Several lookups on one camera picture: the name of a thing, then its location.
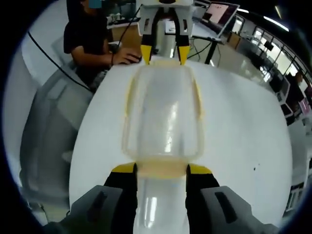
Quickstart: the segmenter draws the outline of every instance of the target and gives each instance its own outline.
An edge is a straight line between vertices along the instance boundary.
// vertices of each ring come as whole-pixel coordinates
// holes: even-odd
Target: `clear plastic lid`
[[[201,103],[189,67],[158,60],[139,68],[130,85],[122,148],[135,161],[190,161],[202,154]]]
[[[185,208],[186,176],[174,179],[137,178],[134,234],[189,234]]]

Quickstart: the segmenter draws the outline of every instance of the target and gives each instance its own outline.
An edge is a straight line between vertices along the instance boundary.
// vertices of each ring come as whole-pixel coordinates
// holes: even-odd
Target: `laptop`
[[[238,8],[237,4],[212,1],[201,18],[200,27],[205,28],[211,37],[219,38]]]

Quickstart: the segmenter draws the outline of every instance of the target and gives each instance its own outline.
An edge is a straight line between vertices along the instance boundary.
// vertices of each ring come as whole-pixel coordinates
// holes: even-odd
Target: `black cable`
[[[47,215],[47,212],[45,211],[44,207],[43,207],[42,205],[39,205],[39,206],[40,206],[40,208],[42,209],[42,211],[43,211],[43,213],[44,213],[44,215],[45,215],[47,221],[49,222],[48,215]]]
[[[134,15],[134,16],[132,17],[132,19],[130,20],[130,22],[129,22],[129,24],[127,25],[125,31],[123,31],[123,33],[121,34],[121,37],[120,37],[119,42],[118,42],[118,47],[117,47],[117,49],[119,49],[119,46],[120,46],[120,43],[121,43],[121,40],[122,40],[123,36],[126,34],[128,28],[130,27],[130,25],[132,24],[132,22],[135,20],[135,17],[137,16],[137,14],[138,14],[138,12],[139,12],[141,6],[142,6],[142,4],[141,4],[140,7],[136,10],[135,15]],[[113,59],[114,59],[114,54],[112,55],[111,65],[113,65]]]
[[[205,46],[205,48],[203,48],[201,51],[199,51],[199,52],[196,53],[196,54],[193,54],[193,55],[189,56],[187,59],[190,59],[191,57],[194,57],[194,56],[196,56],[197,54],[200,54],[200,53],[203,52],[205,49],[207,49],[208,46],[210,46],[210,44],[211,44],[211,42],[210,42],[207,46]]]
[[[219,52],[219,62],[218,62],[218,66],[217,67],[219,67],[219,65],[220,65],[220,62],[221,62],[221,51],[220,51],[220,49],[219,49],[219,45],[217,44],[216,45],[216,47],[218,48],[218,52]]]
[[[198,62],[199,62],[199,61],[200,61],[200,55],[199,55],[198,50],[197,50],[197,48],[196,48],[196,46],[195,46],[195,40],[196,40],[196,39],[198,39],[198,38],[191,39],[191,41],[192,41],[191,50],[192,50],[193,48],[195,49],[195,51],[196,51],[196,53],[197,53],[197,55],[198,55]]]
[[[41,52],[42,52],[57,68],[59,68],[59,69],[64,73],[64,75],[66,75],[72,82],[76,83],[77,85],[79,85],[79,86],[85,88],[86,90],[88,90],[88,91],[90,91],[90,92],[92,93],[92,91],[91,91],[89,88],[87,88],[86,86],[80,84],[79,82],[77,82],[77,81],[75,81],[73,78],[71,78],[71,76],[70,76],[69,74],[67,74],[67,72],[65,72],[56,62],[54,62],[54,60],[51,59],[51,57],[41,48],[41,46],[36,42],[36,40],[35,40],[35,39],[33,38],[33,36],[30,34],[30,32],[28,31],[27,33],[28,33],[30,39],[33,41],[33,43],[38,47],[38,49],[40,49]]]
[[[197,48],[196,48],[196,46],[195,46],[195,39],[194,39],[194,41],[193,41],[193,45],[194,45],[194,48],[195,48],[196,53],[198,54],[198,60],[197,60],[197,62],[199,62],[199,61],[200,61],[200,54],[199,54],[199,52],[198,52],[198,50],[197,50]]]

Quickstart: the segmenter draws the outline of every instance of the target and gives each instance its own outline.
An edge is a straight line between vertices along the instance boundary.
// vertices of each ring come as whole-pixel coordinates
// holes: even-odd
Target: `hand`
[[[130,61],[139,62],[138,59],[131,55],[134,55],[138,58],[141,57],[140,53],[138,53],[135,49],[121,48],[113,57],[113,65],[120,63],[131,64]]]

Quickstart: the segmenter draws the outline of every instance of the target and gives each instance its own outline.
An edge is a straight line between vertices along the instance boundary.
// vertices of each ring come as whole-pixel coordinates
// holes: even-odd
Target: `white table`
[[[70,205],[111,170],[131,162],[121,150],[125,102],[141,64],[114,66],[94,95],[75,143]],[[205,147],[194,163],[210,168],[252,206],[261,222],[279,225],[292,181],[292,149],[276,97],[257,84],[206,64],[187,61],[201,90]]]
[[[120,27],[127,27],[129,23],[120,23],[120,24],[111,24],[107,26],[107,29],[113,29],[113,28],[120,28]],[[138,25],[138,22],[132,22],[130,26]]]

